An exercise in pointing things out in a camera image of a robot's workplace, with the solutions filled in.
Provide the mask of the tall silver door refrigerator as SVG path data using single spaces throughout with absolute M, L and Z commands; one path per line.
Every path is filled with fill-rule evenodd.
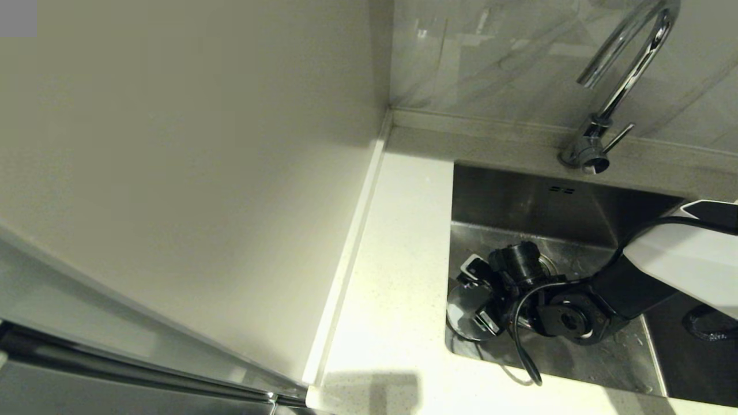
M 306 404 L 395 0 L 22 2 L 0 11 L 0 323 Z

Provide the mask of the pale blue round bowl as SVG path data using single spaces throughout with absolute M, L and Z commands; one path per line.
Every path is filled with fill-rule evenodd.
M 446 323 L 466 341 L 488 341 L 493 337 L 475 323 L 477 310 L 487 302 L 490 290 L 484 286 L 456 285 L 446 298 Z

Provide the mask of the stainless steel sink basin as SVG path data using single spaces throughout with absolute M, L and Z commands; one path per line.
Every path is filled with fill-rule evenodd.
M 637 226 L 671 216 L 682 197 L 456 163 L 451 198 L 449 291 L 470 255 L 532 240 L 569 277 L 600 268 Z M 738 339 L 701 341 L 684 313 L 699 305 L 676 294 L 603 341 L 582 346 L 520 331 L 466 341 L 448 325 L 451 351 L 524 370 L 523 384 L 569 378 L 607 388 L 738 407 Z

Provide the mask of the chrome gooseneck faucet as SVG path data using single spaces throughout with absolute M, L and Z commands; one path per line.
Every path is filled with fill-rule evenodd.
M 607 131 L 612 128 L 614 113 L 666 44 L 674 31 L 681 7 L 682 0 L 641 0 L 622 18 L 585 66 L 577 83 L 593 89 L 635 37 L 646 26 L 652 26 L 638 55 L 612 92 L 609 92 L 601 107 L 588 114 L 577 133 L 557 153 L 557 160 L 565 168 L 579 169 L 590 175 L 603 173 L 609 168 L 609 153 L 635 128 L 635 123 L 628 123 L 619 134 L 603 144 Z

